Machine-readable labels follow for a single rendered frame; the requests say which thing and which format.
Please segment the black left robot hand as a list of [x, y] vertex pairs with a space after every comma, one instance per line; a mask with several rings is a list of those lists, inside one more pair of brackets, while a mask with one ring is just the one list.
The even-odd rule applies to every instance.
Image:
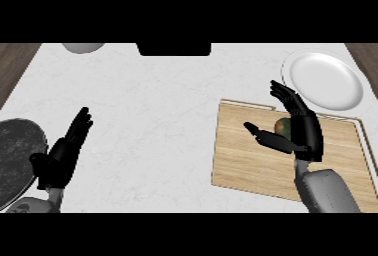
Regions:
[[63, 189], [71, 181], [83, 144], [93, 121], [89, 108], [83, 107], [47, 154], [29, 156], [32, 172], [38, 178], [38, 190]]

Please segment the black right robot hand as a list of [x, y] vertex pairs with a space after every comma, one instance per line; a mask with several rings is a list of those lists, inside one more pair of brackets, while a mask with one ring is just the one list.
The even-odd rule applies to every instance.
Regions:
[[295, 158], [320, 162], [323, 158], [323, 135], [316, 113], [307, 107], [298, 93], [283, 84], [270, 81], [270, 95], [282, 102], [291, 115], [291, 138], [261, 130], [252, 123], [245, 122], [251, 135], [260, 145], [286, 154], [294, 153]]

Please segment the green squash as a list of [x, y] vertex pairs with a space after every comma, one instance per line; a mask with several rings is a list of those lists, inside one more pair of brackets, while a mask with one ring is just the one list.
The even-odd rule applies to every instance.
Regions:
[[291, 119], [280, 118], [275, 123], [275, 133], [291, 139]]

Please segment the wooden tray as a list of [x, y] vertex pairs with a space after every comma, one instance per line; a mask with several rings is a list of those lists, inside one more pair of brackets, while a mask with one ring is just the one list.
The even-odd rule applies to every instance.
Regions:
[[[270, 131], [288, 113], [269, 105], [221, 100], [218, 104], [211, 184], [297, 201], [294, 156], [261, 146], [244, 124]], [[334, 170], [344, 179], [359, 208], [378, 213], [378, 166], [363, 123], [320, 114], [323, 158], [309, 169]]]

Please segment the white plate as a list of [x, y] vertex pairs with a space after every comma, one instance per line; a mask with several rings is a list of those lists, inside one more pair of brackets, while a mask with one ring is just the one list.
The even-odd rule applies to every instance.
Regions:
[[368, 111], [375, 99], [368, 79], [356, 64], [331, 51], [292, 52], [283, 60], [280, 76], [314, 112], [359, 117]]

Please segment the dark grey round pan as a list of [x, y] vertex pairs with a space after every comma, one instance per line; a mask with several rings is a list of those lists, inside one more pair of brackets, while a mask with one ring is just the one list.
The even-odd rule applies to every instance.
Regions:
[[29, 156], [47, 152], [38, 124], [22, 118], [0, 121], [0, 211], [19, 199], [35, 181]]

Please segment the grey bowl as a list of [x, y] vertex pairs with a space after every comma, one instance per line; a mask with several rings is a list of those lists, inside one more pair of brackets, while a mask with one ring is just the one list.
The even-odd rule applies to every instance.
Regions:
[[65, 49], [75, 54], [91, 53], [103, 47], [103, 43], [63, 43]]

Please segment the black appliance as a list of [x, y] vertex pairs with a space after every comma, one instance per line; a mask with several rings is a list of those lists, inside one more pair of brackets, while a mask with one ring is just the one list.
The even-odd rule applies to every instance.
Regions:
[[211, 53], [210, 43], [137, 43], [142, 56], [208, 56]]

